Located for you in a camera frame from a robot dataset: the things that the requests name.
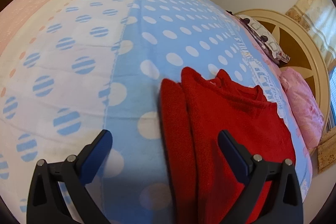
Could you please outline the red knitted sweater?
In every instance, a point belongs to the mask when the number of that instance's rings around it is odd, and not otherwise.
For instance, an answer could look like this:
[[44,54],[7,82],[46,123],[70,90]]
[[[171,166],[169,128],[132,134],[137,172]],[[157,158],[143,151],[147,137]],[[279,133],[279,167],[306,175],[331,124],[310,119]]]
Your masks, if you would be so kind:
[[291,133],[260,86],[185,67],[160,88],[163,139],[175,223],[252,223],[285,160]]

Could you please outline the pink folded quilt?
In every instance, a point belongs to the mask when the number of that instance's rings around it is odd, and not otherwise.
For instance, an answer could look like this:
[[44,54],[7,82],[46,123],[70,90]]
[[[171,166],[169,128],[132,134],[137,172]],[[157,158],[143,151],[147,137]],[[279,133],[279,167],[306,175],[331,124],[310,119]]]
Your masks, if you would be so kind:
[[280,82],[307,149],[317,147],[322,136],[324,117],[309,85],[292,68],[281,72]]

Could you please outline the cream wooden headboard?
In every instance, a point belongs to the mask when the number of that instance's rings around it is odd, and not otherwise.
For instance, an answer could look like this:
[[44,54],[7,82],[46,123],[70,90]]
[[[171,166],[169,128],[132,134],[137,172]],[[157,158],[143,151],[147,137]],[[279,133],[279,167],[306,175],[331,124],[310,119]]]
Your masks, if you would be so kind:
[[292,68],[302,75],[320,108],[323,117],[323,133],[326,133],[330,114],[330,84],[327,66],[318,47],[303,26],[289,16],[273,10],[249,9],[235,15],[248,15],[260,22],[290,56],[287,64],[280,69]]

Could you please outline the blue polka dot bedsheet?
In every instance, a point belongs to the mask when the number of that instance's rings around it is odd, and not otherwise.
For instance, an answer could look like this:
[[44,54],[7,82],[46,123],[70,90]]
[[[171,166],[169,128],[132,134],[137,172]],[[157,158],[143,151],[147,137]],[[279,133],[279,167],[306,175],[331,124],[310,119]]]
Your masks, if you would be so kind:
[[260,86],[291,133],[302,204],[309,153],[281,71],[236,16],[209,0],[14,0],[1,12],[1,223],[27,223],[40,159],[112,149],[85,188],[109,223],[175,223],[160,88],[185,67]]

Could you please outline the patterned white pillow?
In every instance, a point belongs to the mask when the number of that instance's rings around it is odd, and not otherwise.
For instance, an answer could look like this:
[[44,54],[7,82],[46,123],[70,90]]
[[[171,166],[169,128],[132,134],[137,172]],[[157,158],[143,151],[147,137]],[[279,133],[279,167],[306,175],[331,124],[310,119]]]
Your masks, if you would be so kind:
[[240,23],[254,37],[264,53],[277,65],[288,63],[290,57],[281,49],[273,35],[257,20],[241,14],[236,16]]

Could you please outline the beige curtain near headboard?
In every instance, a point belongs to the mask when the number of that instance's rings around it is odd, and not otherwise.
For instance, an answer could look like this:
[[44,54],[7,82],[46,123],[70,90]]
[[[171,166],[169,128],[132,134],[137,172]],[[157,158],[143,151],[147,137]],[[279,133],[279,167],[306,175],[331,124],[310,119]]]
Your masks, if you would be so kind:
[[286,15],[313,39],[329,73],[331,110],[327,132],[317,147],[318,173],[322,173],[335,164],[335,5],[332,0],[298,0]]

